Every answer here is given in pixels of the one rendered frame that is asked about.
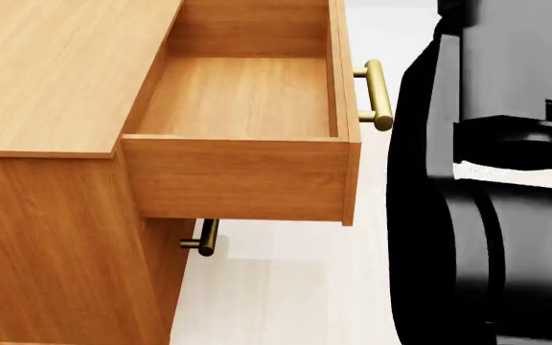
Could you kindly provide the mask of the wooden cabinet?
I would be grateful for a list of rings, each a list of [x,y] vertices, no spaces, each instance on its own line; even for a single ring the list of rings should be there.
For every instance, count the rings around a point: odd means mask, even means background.
[[[0,344],[168,345],[121,144],[182,0],[0,0]]]

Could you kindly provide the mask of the open wooden drawer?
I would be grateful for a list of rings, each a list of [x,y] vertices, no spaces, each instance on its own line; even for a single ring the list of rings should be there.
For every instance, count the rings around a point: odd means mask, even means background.
[[[344,0],[182,0],[121,145],[143,217],[351,225]]]

